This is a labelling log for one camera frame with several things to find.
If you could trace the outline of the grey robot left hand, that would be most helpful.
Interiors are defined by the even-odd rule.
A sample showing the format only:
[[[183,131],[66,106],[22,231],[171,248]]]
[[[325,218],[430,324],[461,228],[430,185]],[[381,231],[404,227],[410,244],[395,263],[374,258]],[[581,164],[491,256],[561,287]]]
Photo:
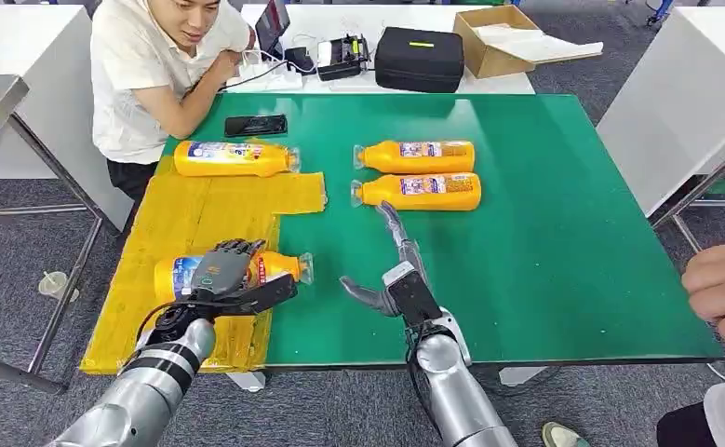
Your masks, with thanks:
[[[265,239],[235,238],[218,243],[201,259],[191,277],[191,293],[207,300],[223,297],[242,287],[251,258],[266,243]]]

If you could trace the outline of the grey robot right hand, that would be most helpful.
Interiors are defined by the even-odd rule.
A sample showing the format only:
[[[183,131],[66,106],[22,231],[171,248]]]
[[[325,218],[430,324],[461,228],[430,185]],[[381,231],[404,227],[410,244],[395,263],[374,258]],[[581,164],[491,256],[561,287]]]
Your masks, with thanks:
[[[420,254],[419,245],[416,241],[408,237],[405,226],[394,206],[383,200],[380,205],[375,207],[375,209],[383,216],[387,228],[392,233],[399,262],[409,262],[412,267],[421,274],[427,287],[431,288],[429,280],[427,279],[422,256]],[[395,299],[387,290],[375,291],[373,289],[357,285],[348,276],[340,277],[340,282],[344,290],[351,297],[357,299],[359,302],[367,305],[368,307],[379,311],[387,317],[397,317],[401,315],[401,311],[397,307]]]

